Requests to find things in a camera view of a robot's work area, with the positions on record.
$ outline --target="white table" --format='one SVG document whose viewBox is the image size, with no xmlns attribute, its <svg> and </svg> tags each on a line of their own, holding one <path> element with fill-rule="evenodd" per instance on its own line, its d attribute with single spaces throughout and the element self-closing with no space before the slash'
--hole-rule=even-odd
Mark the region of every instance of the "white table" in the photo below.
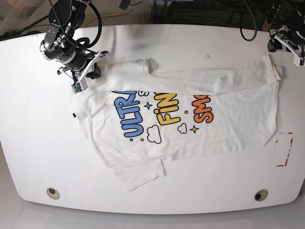
<svg viewBox="0 0 305 229">
<path fill-rule="evenodd" d="M 94 39 L 96 31 L 79 29 L 75 37 Z M 128 192 L 78 129 L 69 105 L 69 81 L 56 74 L 61 65 L 39 52 L 43 37 L 0 42 L 0 141 L 24 200 L 105 212 L 187 214 L 279 205 L 298 196 L 305 177 L 305 78 L 290 53 L 273 54 L 275 64 L 284 66 L 278 131 L 294 133 L 286 167 L 276 167 L 284 164 L 287 149 L 274 151 L 275 135 L 266 146 L 248 151 L 165 161 L 168 176 Z M 103 62 L 153 58 L 154 70 L 165 72 L 238 66 L 268 54 L 267 41 L 268 34 L 259 32 L 254 42 L 246 42 L 239 30 L 230 28 L 128 25 L 103 27 L 94 50 L 110 51 Z M 289 136 L 280 137 L 284 143 Z M 49 187 L 61 198 L 49 198 Z M 269 195 L 257 202 L 254 195 L 261 189 Z"/>
</svg>

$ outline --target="cloud graphic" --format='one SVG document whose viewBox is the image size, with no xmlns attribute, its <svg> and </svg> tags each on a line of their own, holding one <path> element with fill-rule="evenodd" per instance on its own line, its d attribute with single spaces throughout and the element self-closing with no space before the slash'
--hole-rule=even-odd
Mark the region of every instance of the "cloud graphic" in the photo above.
<svg viewBox="0 0 305 229">
<path fill-rule="evenodd" d="M 155 142 L 157 144 L 161 143 L 160 131 L 157 125 L 153 125 L 152 127 L 147 128 L 147 134 L 148 141 Z"/>
<path fill-rule="evenodd" d="M 182 123 L 181 126 L 178 127 L 178 131 L 180 132 L 180 134 L 186 134 L 186 124 Z"/>
</svg>

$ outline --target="sparkle graphic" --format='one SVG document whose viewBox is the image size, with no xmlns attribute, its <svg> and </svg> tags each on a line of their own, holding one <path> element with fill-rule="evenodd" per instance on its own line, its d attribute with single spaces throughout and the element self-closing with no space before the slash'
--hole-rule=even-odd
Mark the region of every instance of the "sparkle graphic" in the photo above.
<svg viewBox="0 0 305 229">
<path fill-rule="evenodd" d="M 195 125 L 193 125 L 193 128 L 190 129 L 190 130 L 193 130 L 194 131 L 194 134 L 196 134 L 196 130 L 198 130 L 199 128 L 196 128 Z"/>
<path fill-rule="evenodd" d="M 148 110 L 149 110 L 149 108 L 150 108 L 151 106 L 152 106 L 152 105 L 149 104 L 148 102 L 147 102 L 147 104 L 145 105 L 145 107 L 147 107 Z"/>
</svg>

